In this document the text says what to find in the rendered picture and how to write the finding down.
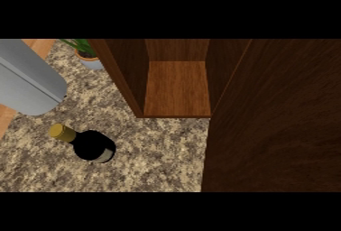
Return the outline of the potted green plant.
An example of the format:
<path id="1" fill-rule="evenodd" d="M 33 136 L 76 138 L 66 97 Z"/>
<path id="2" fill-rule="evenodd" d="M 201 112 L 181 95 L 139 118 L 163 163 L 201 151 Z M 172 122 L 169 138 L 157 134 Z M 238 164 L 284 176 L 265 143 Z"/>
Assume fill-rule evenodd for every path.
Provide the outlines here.
<path id="1" fill-rule="evenodd" d="M 63 39 L 63 42 L 76 49 L 76 56 L 89 69 L 104 69 L 101 59 L 91 47 L 88 39 Z"/>

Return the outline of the dark brown cabinet door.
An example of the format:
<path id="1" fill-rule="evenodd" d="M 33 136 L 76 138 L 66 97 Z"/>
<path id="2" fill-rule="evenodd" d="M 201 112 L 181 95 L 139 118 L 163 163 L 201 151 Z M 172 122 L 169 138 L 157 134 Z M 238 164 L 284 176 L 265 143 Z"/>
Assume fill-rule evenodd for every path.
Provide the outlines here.
<path id="1" fill-rule="evenodd" d="M 341 39 L 250 41 L 212 116 L 201 190 L 341 191 Z"/>

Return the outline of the brown wooden cabinet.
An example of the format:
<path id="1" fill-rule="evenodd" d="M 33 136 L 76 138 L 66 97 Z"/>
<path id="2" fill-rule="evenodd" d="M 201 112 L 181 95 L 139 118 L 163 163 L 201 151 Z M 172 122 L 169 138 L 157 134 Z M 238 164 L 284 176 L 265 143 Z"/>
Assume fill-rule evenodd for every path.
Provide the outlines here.
<path id="1" fill-rule="evenodd" d="M 209 118 L 252 41 L 92 39 L 110 77 L 139 118 Z"/>

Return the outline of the grey rounded appliance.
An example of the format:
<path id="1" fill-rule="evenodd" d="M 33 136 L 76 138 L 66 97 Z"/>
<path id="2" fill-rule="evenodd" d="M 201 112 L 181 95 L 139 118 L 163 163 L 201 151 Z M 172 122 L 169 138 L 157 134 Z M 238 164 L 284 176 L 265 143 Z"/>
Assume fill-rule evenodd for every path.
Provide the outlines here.
<path id="1" fill-rule="evenodd" d="M 40 116 L 64 101 L 67 81 L 21 39 L 0 39 L 0 104 Z"/>

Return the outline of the dark wine bottle gold cap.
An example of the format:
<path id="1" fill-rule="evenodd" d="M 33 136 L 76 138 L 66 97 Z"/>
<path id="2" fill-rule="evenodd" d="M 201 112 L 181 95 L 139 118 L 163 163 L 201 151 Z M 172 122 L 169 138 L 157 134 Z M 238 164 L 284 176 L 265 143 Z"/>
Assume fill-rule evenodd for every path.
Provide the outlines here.
<path id="1" fill-rule="evenodd" d="M 67 125 L 55 124 L 49 135 L 74 146 L 76 155 L 86 161 L 107 163 L 116 156 L 116 142 L 95 130 L 77 132 Z"/>

